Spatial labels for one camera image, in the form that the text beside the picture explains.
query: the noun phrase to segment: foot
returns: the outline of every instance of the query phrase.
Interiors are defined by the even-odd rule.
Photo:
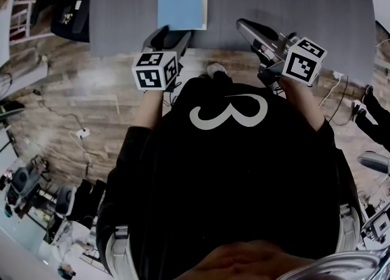
[[[365,98],[368,94],[373,94],[373,93],[374,93],[374,88],[373,88],[373,86],[367,85],[367,86],[366,86],[366,89],[364,90],[364,95],[361,97],[361,102],[364,103],[364,98]]]
[[[361,103],[359,100],[354,100],[352,102],[353,109],[352,109],[352,119],[353,121],[356,120],[356,117],[360,114],[365,115],[367,114],[366,106]]]
[[[214,79],[215,72],[224,72],[226,75],[226,69],[219,63],[213,63],[207,67],[207,74],[211,79]]]

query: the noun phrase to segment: black shirt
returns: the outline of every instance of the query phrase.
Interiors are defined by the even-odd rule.
[[[108,177],[98,245],[128,224],[146,279],[174,279],[233,242],[268,240],[313,259],[332,254],[340,178],[357,196],[341,156],[342,173],[329,124],[316,132],[270,90],[191,79],[158,127],[129,129]]]

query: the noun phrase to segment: checkered marker board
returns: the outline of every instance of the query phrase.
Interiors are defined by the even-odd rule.
[[[166,90],[179,75],[177,54],[174,51],[137,54],[132,71],[139,90]]]
[[[289,48],[282,74],[311,85],[326,55],[325,49],[305,37]]]

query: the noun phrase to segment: wooden floor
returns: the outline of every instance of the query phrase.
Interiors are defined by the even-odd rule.
[[[386,38],[378,29],[378,40]],[[22,66],[31,65],[37,54],[45,54],[49,59],[49,76],[12,96],[27,108],[25,112],[9,120],[12,125],[10,131],[16,138],[17,151],[24,160],[43,153],[50,162],[50,175],[56,185],[66,182],[78,185],[85,177],[87,158],[72,135],[80,126],[74,117],[60,117],[42,107],[39,103],[42,97],[32,93],[33,89],[38,89],[43,93],[47,106],[61,114],[75,114],[82,126],[90,129],[91,135],[85,139],[85,148],[93,153],[90,155],[92,166],[89,168],[88,179],[106,180],[108,173],[115,166],[127,128],[133,123],[143,95],[134,84],[131,72],[133,57],[118,55],[92,58],[88,44],[75,43],[60,37],[18,45],[12,48],[12,53],[29,48],[29,51],[13,57],[0,69],[0,73],[12,73]],[[385,53],[384,58],[390,62],[386,55],[390,54],[389,46],[384,44],[380,49]],[[182,61],[184,69],[180,80],[185,82],[204,73],[206,66],[212,62],[223,64],[235,82],[261,87],[256,77],[257,56],[249,52],[189,49]],[[389,108],[390,88],[387,72],[375,69],[372,83],[382,105]],[[313,87],[318,102],[335,84],[336,80],[332,78],[331,71],[321,73]],[[326,115],[335,111],[345,86],[346,77],[322,106]],[[383,176],[359,165],[357,156],[367,150],[387,156],[390,154],[365,136],[353,122],[344,126],[335,124],[348,121],[351,115],[350,102],[359,99],[362,93],[363,88],[349,80],[345,98],[332,126],[336,134],[336,144],[344,151],[359,195],[364,197],[378,191]]]

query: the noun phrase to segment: gray table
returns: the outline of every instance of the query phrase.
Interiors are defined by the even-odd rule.
[[[328,51],[324,67],[367,84],[375,56],[372,0],[208,0],[208,29],[197,31],[192,48],[249,51],[236,31],[238,18],[296,31]],[[157,28],[157,0],[91,0],[93,56],[113,56],[141,49]]]

